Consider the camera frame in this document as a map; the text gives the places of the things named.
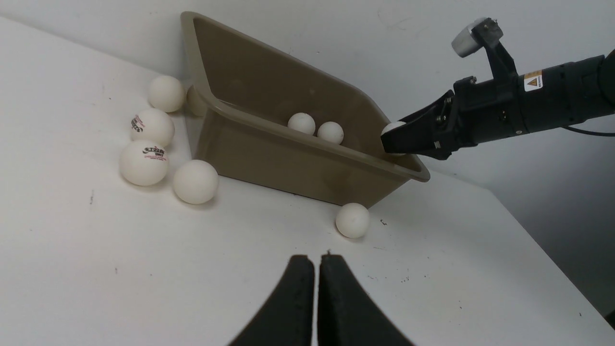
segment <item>screw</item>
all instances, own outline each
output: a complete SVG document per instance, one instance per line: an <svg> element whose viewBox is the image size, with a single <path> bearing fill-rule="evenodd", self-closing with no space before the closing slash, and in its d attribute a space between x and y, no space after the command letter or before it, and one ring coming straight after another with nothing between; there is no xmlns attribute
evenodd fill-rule
<svg viewBox="0 0 615 346"><path fill-rule="evenodd" d="M442 124L444 124L444 123L446 122L446 115L438 115L438 116L436 116L436 117L435 117L435 122L436 122L438 125L442 125Z"/></svg>

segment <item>yellow warning sticker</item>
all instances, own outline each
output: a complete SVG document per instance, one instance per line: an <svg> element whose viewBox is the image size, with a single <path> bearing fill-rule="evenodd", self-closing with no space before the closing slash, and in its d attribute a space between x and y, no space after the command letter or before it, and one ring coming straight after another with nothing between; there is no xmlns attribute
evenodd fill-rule
<svg viewBox="0 0 615 346"><path fill-rule="evenodd" d="M542 70L526 73L523 76L523 88L525 92L542 89Z"/></svg>

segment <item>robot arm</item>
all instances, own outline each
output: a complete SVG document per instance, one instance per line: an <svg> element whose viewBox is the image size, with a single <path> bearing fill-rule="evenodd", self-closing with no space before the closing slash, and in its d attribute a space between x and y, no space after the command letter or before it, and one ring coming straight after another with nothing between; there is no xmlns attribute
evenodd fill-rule
<svg viewBox="0 0 615 346"><path fill-rule="evenodd" d="M499 42L502 29L481 18L453 41L466 57L484 47L493 79L468 77L429 106L403 119L406 125L381 136L388 153L447 159L453 151L479 143L567 128L615 113L615 50L523 75Z"/></svg>

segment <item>white wall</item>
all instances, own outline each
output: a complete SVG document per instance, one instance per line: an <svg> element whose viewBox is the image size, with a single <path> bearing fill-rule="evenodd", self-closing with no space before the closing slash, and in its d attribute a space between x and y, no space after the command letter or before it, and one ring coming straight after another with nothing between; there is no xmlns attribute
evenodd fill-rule
<svg viewBox="0 0 615 346"><path fill-rule="evenodd" d="M450 41L497 18L520 73L615 48L613 0L0 0L0 14L187 76L179 14L208 15L364 90L391 120L457 79L490 79ZM615 131L615 116L586 128ZM615 140L554 130L461 150L435 170L490 188L600 312L615 308Z"/></svg>

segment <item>tan plastic tub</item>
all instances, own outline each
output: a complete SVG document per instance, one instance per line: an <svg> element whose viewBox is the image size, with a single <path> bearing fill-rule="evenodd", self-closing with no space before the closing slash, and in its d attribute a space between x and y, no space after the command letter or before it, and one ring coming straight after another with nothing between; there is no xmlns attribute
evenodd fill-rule
<svg viewBox="0 0 615 346"><path fill-rule="evenodd" d="M416 155L384 152L389 121L362 91L202 15L184 12L181 25L195 159L227 177L339 205L370 207L410 179L429 180ZM340 124L342 144L287 128L299 112L317 128Z"/></svg>

